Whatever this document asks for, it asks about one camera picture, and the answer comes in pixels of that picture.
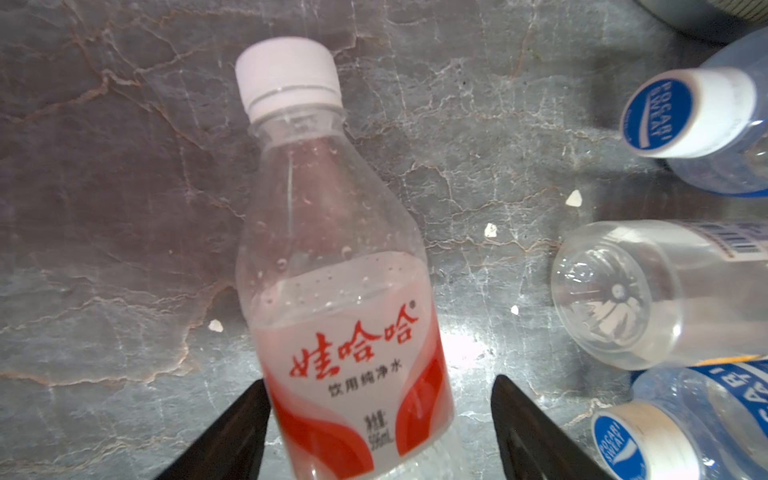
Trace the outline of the red white label water bottle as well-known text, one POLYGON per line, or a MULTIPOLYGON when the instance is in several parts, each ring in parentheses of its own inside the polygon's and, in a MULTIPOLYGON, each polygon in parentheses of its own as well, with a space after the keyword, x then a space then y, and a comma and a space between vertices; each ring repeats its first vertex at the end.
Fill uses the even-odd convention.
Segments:
POLYGON ((299 479, 466 479, 421 232, 344 133, 317 41, 247 48, 260 149, 236 288, 299 479))

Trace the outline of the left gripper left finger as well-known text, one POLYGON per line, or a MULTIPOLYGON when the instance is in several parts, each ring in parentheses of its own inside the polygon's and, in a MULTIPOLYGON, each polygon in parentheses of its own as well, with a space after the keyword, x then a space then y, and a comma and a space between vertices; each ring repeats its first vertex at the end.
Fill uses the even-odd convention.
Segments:
POLYGON ((270 413, 265 382, 259 379, 157 479, 256 479, 270 413))

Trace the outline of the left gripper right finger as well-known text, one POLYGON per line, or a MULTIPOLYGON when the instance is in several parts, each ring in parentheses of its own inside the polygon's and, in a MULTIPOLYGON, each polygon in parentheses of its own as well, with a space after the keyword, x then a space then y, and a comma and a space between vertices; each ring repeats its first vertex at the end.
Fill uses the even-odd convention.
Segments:
POLYGON ((507 376, 495 378, 490 406, 506 479, 611 479, 507 376))

